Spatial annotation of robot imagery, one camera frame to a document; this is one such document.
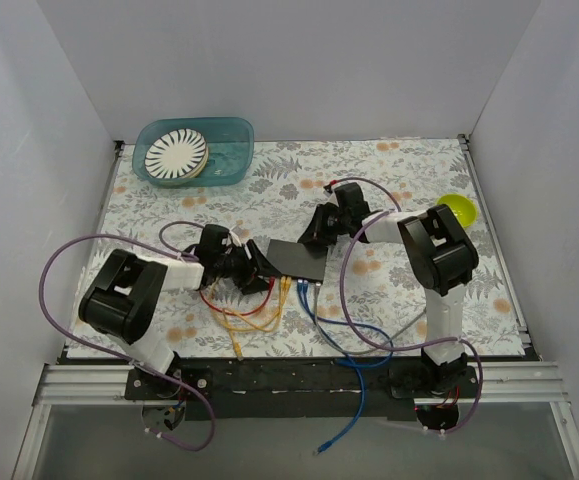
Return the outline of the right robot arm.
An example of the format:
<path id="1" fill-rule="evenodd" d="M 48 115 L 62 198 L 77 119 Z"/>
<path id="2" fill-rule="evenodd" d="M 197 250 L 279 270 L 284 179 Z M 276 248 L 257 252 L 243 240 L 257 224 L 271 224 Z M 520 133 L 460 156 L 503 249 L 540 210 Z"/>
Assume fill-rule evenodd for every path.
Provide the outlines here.
<path id="1" fill-rule="evenodd" d="M 329 198 L 319 204 L 299 242 L 328 247 L 348 235 L 353 243 L 398 243 L 423 287 L 427 334 L 421 356 L 431 362 L 421 373 L 423 389 L 444 397 L 458 384 L 453 367 L 466 361 L 462 336 L 466 286 L 479 256 L 458 218 L 446 204 L 427 210 L 372 210 L 355 182 L 328 185 Z"/>

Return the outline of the black network switch box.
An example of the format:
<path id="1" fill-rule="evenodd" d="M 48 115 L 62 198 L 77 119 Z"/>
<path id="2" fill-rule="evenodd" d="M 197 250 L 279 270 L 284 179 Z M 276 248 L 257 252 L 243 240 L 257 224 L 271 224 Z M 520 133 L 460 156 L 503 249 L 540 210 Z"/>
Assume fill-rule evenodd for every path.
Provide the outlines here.
<path id="1" fill-rule="evenodd" d="M 282 276 L 322 283 L 327 254 L 323 246 L 271 239 L 266 258 Z"/>

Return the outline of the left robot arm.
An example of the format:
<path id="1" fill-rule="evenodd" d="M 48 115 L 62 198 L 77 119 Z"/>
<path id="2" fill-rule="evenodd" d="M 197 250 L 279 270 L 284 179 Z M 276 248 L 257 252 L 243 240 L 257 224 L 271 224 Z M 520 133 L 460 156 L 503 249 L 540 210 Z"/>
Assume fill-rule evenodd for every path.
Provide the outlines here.
<path id="1" fill-rule="evenodd" d="M 199 242 L 173 259 L 113 250 L 81 299 L 78 317 L 111 338 L 130 359 L 151 368 L 147 387 L 157 398 L 169 400 L 180 392 L 182 377 L 170 367 L 174 351 L 152 326 L 161 292 L 196 291 L 227 278 L 249 295 L 279 277 L 255 242 L 243 243 L 228 228 L 208 224 Z"/>

